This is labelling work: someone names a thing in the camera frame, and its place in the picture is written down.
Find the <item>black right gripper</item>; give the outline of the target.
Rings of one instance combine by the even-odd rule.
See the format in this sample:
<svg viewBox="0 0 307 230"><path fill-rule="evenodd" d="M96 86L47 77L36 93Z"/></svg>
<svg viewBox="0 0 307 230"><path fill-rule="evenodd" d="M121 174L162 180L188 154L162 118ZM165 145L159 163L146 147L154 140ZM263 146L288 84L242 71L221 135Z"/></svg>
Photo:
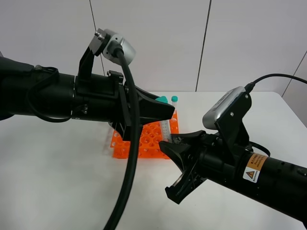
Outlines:
<svg viewBox="0 0 307 230"><path fill-rule="evenodd" d="M160 141L160 151L183 172L165 188L167 197L180 204L206 179L229 183L248 152L249 135L243 117L251 108L248 93L241 93L215 122L216 134L200 130L172 134L171 141Z"/></svg>

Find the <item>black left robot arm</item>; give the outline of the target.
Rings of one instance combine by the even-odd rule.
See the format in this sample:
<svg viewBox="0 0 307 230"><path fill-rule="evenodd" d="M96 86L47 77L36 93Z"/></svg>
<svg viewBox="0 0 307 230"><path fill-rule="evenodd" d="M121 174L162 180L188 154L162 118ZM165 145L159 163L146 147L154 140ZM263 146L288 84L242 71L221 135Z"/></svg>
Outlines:
<svg viewBox="0 0 307 230"><path fill-rule="evenodd" d="M130 140L131 105L140 110L140 125L168 120L174 107L159 102L157 96L136 88L130 98L130 76L125 51L117 42L106 49L119 61L123 72L109 76L93 74L94 54L87 49L77 76L63 74L53 67L33 66L6 57L0 59L0 118L32 115L51 123L70 119L107 122L124 140Z"/></svg>

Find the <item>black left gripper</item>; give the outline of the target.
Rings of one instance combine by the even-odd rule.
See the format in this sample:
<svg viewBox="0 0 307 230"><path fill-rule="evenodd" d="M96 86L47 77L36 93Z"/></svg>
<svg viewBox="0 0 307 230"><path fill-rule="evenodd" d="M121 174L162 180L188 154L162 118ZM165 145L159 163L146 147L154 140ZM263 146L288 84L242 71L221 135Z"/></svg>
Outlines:
<svg viewBox="0 0 307 230"><path fill-rule="evenodd" d="M108 122L119 133L123 141L131 141L132 100L128 84L123 84L128 73L124 62L124 73L110 71L109 76L92 73L96 52L88 47L79 62L75 78L72 118ZM174 106L161 102L157 95L135 86L140 124L169 120Z"/></svg>

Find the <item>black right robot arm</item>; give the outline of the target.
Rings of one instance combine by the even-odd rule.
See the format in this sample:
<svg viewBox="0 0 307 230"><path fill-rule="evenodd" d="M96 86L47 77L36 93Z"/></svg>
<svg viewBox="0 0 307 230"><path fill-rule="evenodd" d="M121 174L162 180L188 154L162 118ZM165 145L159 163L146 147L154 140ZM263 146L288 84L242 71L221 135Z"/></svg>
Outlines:
<svg viewBox="0 0 307 230"><path fill-rule="evenodd" d="M307 221L307 170L253 152L242 119L251 97L241 92L213 122L216 134L201 130L161 141L160 150L180 169L180 177L165 189L179 204L206 180L269 206L302 223Z"/></svg>

